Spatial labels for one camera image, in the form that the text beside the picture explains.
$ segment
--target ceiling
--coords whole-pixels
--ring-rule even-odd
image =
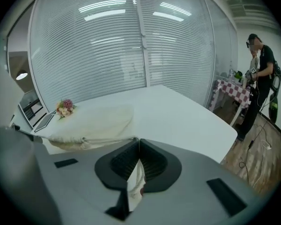
[[[262,0],[226,0],[235,23],[255,24],[280,30],[279,24]]]

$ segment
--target cloth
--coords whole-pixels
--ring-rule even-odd
[[[256,56],[255,58],[253,58],[253,59],[251,60],[250,70],[251,70],[252,68],[255,68],[255,70],[257,71],[258,63],[259,63],[259,58]]]
[[[227,82],[225,80],[219,79],[216,81],[215,88],[213,90],[213,96],[211,98],[211,103],[209,106],[210,111],[214,110],[220,90],[228,94],[230,97],[234,98],[234,100],[243,105],[244,108],[248,107],[250,91],[233,83],[232,81]]]
[[[275,63],[275,58],[274,58],[274,54],[273,51],[271,50],[271,48],[267,45],[264,45],[263,48],[261,49],[260,52],[260,71],[263,71],[264,69],[267,68],[267,63],[271,62],[271,63]],[[259,77],[258,78],[258,87],[270,87],[271,85],[271,79],[270,79],[270,75],[264,76],[264,77]]]
[[[42,138],[63,150],[86,150],[135,137],[134,110],[129,105],[90,110],[77,107],[76,110],[57,122],[57,132]]]
[[[260,89],[256,91],[257,95],[253,97],[253,100],[251,101],[244,121],[240,126],[240,133],[243,136],[246,136],[246,134],[250,131],[251,127],[253,126],[257,114],[260,111],[265,99],[267,98],[270,89]]]

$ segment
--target checkered tablecloth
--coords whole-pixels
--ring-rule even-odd
[[[215,84],[215,88],[213,90],[213,96],[211,99],[211,103],[209,106],[209,110],[213,111],[216,101],[219,97],[220,90],[230,97],[234,98],[237,102],[239,102],[242,106],[248,107],[249,105],[249,97],[250,91],[244,89],[241,86],[238,86],[234,82],[227,82],[224,80],[217,80]]]

